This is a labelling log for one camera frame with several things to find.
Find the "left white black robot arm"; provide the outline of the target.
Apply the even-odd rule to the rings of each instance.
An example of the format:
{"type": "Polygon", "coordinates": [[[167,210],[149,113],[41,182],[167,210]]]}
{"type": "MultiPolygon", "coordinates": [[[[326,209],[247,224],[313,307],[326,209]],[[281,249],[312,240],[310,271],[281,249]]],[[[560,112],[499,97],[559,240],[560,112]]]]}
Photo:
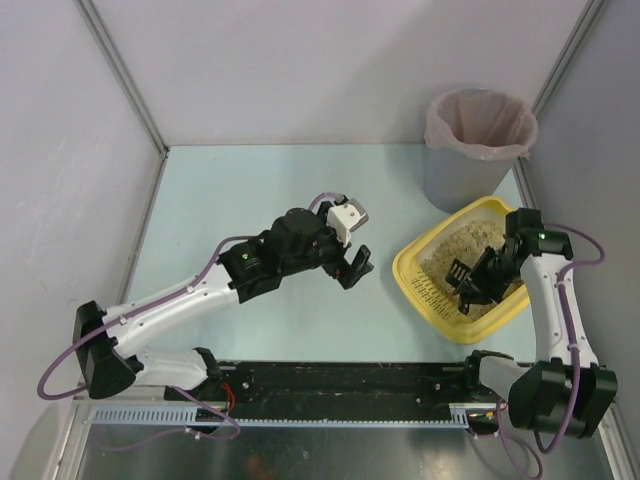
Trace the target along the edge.
{"type": "Polygon", "coordinates": [[[76,311],[73,341],[92,399],[113,397],[139,386],[193,392],[218,380],[206,348],[152,349],[157,337],[208,312],[243,304],[278,289],[284,278],[321,268],[343,289],[373,269],[361,246],[352,261],[345,254],[352,233],[368,219],[355,201],[325,201],[317,211],[293,208],[253,237],[236,237],[217,248],[201,273],[165,292],[107,309],[90,301],[76,311]]]}

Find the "black litter scoop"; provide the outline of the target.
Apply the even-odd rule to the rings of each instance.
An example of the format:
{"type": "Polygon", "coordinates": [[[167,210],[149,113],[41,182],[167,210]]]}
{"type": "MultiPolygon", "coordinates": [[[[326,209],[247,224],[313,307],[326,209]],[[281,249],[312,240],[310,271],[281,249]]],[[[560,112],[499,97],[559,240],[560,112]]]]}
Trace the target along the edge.
{"type": "Polygon", "coordinates": [[[465,279],[471,273],[471,271],[471,267],[455,258],[445,276],[445,281],[454,290],[457,290],[464,283],[465,279]]]}

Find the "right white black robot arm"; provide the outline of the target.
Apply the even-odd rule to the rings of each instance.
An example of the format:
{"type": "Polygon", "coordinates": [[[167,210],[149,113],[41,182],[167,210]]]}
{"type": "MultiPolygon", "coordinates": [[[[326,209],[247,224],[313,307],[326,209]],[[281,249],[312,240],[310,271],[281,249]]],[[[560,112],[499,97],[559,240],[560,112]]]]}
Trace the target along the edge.
{"type": "Polygon", "coordinates": [[[579,264],[566,232],[545,227],[539,211],[519,208],[505,218],[500,249],[486,248],[472,267],[454,260],[446,276],[461,313],[497,306],[510,285],[524,284],[534,322],[533,365],[476,350],[465,370],[468,384],[507,402],[514,427],[535,435],[589,438],[617,394],[615,373],[600,366],[582,326],[573,282],[579,264]]]}

